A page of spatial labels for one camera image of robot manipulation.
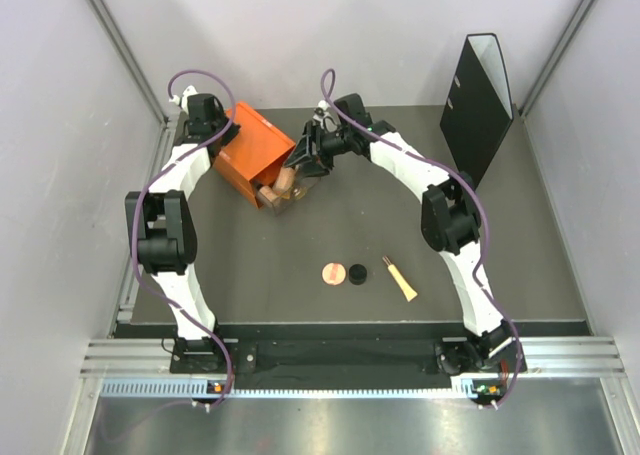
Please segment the short foundation bottle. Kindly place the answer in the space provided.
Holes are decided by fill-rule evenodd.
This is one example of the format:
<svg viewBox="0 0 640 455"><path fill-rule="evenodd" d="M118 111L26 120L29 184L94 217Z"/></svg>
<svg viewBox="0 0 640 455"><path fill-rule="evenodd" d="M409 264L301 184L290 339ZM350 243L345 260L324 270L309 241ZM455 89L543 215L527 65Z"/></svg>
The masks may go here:
<svg viewBox="0 0 640 455"><path fill-rule="evenodd" d="M264 205L275 206L280 203L280 196L268 185L261 186L256 195Z"/></svg>

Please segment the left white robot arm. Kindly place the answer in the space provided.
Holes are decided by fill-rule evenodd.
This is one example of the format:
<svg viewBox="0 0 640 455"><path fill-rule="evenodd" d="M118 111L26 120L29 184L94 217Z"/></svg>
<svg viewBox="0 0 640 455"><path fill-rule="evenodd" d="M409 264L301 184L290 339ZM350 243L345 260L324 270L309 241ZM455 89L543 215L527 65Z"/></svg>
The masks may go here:
<svg viewBox="0 0 640 455"><path fill-rule="evenodd" d="M175 373L222 373L229 352L215 334L216 316L204 300L195 270L198 241L189 198L238 126L218 97L189 86L171 101L185 114L182 137L148 190L125 198L132 261L160 289L177 323Z"/></svg>

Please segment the clear drawer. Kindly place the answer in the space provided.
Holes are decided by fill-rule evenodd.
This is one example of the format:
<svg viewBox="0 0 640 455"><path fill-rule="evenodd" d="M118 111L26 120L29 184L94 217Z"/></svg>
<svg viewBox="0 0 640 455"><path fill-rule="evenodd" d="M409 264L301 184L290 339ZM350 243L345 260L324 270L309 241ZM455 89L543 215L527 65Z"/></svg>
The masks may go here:
<svg viewBox="0 0 640 455"><path fill-rule="evenodd" d="M280 215L285 210L291 208L294 204L301 201L309 193L309 191L312 190L320 182L319 178L300 179L298 177L298 170L296 168L294 169L296 170L295 182L288 191L281 194L277 193L280 196L280 203L278 205L264 205L256 195L259 205L274 216Z"/></svg>

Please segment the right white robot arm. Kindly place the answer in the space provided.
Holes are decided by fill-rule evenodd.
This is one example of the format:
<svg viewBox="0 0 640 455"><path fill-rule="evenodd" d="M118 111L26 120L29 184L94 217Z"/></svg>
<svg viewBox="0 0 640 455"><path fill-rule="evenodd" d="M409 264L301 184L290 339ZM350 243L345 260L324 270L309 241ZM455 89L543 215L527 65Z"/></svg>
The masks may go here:
<svg viewBox="0 0 640 455"><path fill-rule="evenodd" d="M422 236L449 270L467 332L463 342L437 344L440 370L460 375L505 361L519 373L524 365L520 337L491 292L480 234L486 215L470 179L427 160L388 122L373 121L356 93L318 103L285 165L303 178L319 178L331 172L336 156L346 153L390 173L421 204Z"/></svg>

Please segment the beige concealer tube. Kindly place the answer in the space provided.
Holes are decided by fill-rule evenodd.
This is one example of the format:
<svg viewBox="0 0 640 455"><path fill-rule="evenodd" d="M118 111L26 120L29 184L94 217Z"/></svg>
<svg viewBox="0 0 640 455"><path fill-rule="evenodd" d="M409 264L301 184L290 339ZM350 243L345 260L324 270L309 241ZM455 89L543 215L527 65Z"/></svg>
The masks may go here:
<svg viewBox="0 0 640 455"><path fill-rule="evenodd" d="M398 285L401 290L403 296L405 297L407 302L413 301L417 296L417 291L409 284L406 278L399 271L397 266L387 257L382 257L383 262L385 263L388 272L391 277L394 279L395 283Z"/></svg>

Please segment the orange drawer box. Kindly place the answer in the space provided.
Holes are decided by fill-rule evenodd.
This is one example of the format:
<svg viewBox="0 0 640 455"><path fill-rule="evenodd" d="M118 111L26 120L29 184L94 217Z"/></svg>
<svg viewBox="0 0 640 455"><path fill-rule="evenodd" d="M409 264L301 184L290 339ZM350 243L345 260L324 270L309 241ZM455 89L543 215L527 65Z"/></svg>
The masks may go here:
<svg viewBox="0 0 640 455"><path fill-rule="evenodd" d="M215 170L248 202L262 206L258 186L271 186L296 143L244 101L236 104L239 131L213 162Z"/></svg>

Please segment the tall foundation bottle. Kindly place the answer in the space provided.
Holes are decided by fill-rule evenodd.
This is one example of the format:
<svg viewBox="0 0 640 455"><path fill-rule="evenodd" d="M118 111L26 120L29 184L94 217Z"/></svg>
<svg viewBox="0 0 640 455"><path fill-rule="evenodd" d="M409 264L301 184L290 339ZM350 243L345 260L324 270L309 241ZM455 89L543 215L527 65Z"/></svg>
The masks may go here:
<svg viewBox="0 0 640 455"><path fill-rule="evenodd" d="M288 191L293 186L295 177L296 170L294 168L282 167L272 185L273 191L279 194Z"/></svg>

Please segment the small black jar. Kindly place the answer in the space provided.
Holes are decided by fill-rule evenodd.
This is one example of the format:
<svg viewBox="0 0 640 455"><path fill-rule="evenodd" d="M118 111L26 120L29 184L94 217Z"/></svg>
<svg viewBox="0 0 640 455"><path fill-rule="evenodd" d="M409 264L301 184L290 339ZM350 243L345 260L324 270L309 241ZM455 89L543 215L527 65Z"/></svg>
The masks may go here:
<svg viewBox="0 0 640 455"><path fill-rule="evenodd" d="M349 267L347 275L351 284L359 286L366 282L368 271L362 264L353 264Z"/></svg>

